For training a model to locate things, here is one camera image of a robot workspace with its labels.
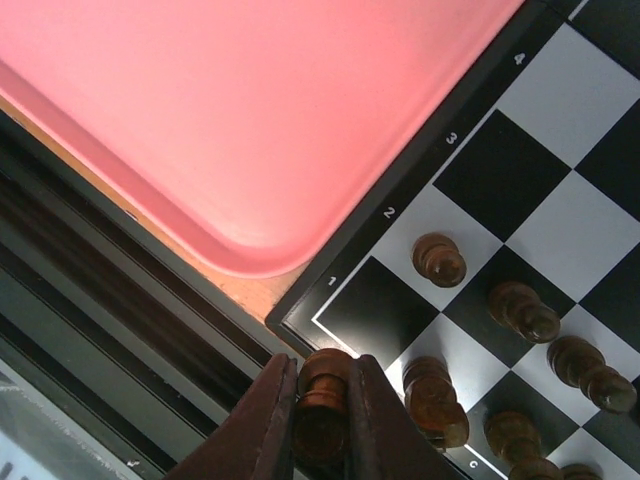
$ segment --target chess pawn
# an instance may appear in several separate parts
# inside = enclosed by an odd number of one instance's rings
[[[353,359],[326,348],[311,354],[298,376],[293,453],[307,465],[340,463],[349,448],[347,390]]]
[[[498,324],[531,343],[548,343],[560,332],[558,314],[538,294],[519,282],[506,282],[489,293],[489,313]]]
[[[458,403],[446,367],[433,357],[420,357],[403,374],[405,406],[431,444],[441,450],[461,447],[469,439],[469,420]]]
[[[638,395],[633,384],[607,366],[602,353],[580,337],[563,337],[551,344],[547,359],[565,384],[579,388],[598,408],[627,413]]]
[[[569,465],[562,469],[564,480],[602,480],[602,477],[586,465]]]
[[[416,271],[438,287],[455,287],[467,274],[467,264],[457,245],[440,233],[420,237],[412,258]]]
[[[491,451],[511,467],[509,480],[563,480],[560,469],[543,458],[540,433],[526,416],[500,413],[484,431]]]

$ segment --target white square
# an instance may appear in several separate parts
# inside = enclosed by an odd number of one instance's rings
[[[640,222],[571,172],[507,245],[580,301],[640,241]]]
[[[575,167],[640,98],[640,82],[571,27],[561,27],[498,102]]]
[[[640,353],[604,326],[584,308],[576,305],[561,323],[560,337],[584,338],[604,355],[607,365],[633,381],[640,375]],[[536,345],[513,367],[513,371],[540,392],[578,425],[599,412],[578,388],[562,383],[547,362],[549,345]]]
[[[443,361],[468,412],[509,369],[445,315],[438,315],[386,370],[389,382],[403,396],[402,371],[412,360],[428,355]]]
[[[605,480],[640,480],[640,474],[624,463],[589,432],[578,429],[547,457],[558,467],[581,463]]]
[[[467,263],[467,275],[456,287],[437,287],[413,267],[413,245],[418,238],[432,232],[451,238]],[[500,240],[449,197],[433,185],[427,185],[376,243],[371,254],[442,311],[501,246]]]

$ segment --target wooden table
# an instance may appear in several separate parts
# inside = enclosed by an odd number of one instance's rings
[[[262,280],[237,278],[216,271],[215,269],[198,261],[185,249],[181,248],[176,242],[172,241],[164,232],[146,218],[142,212],[122,198],[122,196],[98,178],[97,175],[85,167],[77,158],[62,148],[57,142],[55,142],[2,97],[0,97],[0,109],[20,123],[27,131],[46,145],[87,181],[91,182],[93,186],[106,195],[112,202],[132,214],[138,222],[156,238],[162,241],[187,263],[209,279],[215,286],[233,299],[257,321],[264,323],[267,314],[271,311],[276,302],[280,297],[282,297],[284,292],[291,286],[295,279],[298,278],[300,273],[302,273],[302,270],[305,267],[304,265],[293,272],[289,272],[279,277]]]

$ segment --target black square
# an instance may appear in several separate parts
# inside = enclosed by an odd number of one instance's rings
[[[561,318],[575,306],[575,302],[509,247],[503,246],[498,250],[453,299],[444,313],[511,368],[533,345],[514,331],[498,325],[489,315],[489,292],[496,285],[507,281],[522,282],[533,288],[542,301]]]
[[[578,429],[578,425],[549,400],[515,373],[508,372],[467,413],[471,432],[469,445],[505,475],[509,474],[510,467],[493,455],[484,435],[484,425],[494,415],[507,411],[527,416],[538,428],[545,457]]]
[[[640,352],[640,244],[582,299],[589,313]]]
[[[638,0],[589,0],[573,22],[580,33],[640,77]]]
[[[633,384],[640,391],[640,377]],[[598,412],[583,427],[596,440],[640,473],[640,406],[626,415]]]
[[[640,101],[576,167],[576,171],[640,220]]]
[[[434,184],[506,241],[569,170],[495,111]]]
[[[356,352],[376,357],[386,369],[438,313],[371,257],[320,315],[319,322]]]

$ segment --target dark brown object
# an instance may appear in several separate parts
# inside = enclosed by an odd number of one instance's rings
[[[347,390],[352,362],[349,354],[326,348],[311,354],[302,366],[292,447],[303,463],[340,463],[349,448]]]
[[[633,384],[607,366],[600,350],[580,337],[556,340],[547,359],[560,380],[579,388],[598,408],[627,413],[638,400]]]
[[[542,457],[540,434],[521,413],[492,417],[485,435],[494,455],[512,467],[509,480],[563,480],[560,469]]]
[[[404,371],[405,406],[409,416],[436,448],[461,447],[469,439],[469,420],[458,403],[446,367],[420,357]]]
[[[506,282],[489,293],[489,313],[503,327],[532,343],[548,343],[560,332],[560,317],[538,294],[519,282]]]
[[[348,477],[459,480],[418,432],[377,360],[362,355],[349,363]],[[295,360],[284,353],[271,357],[222,425],[164,480],[292,479],[298,379]]]
[[[413,266],[438,287],[459,285],[467,274],[467,264],[457,245],[440,233],[420,237],[413,247]]]
[[[562,469],[564,480],[602,480],[602,477],[586,465],[569,465]]]

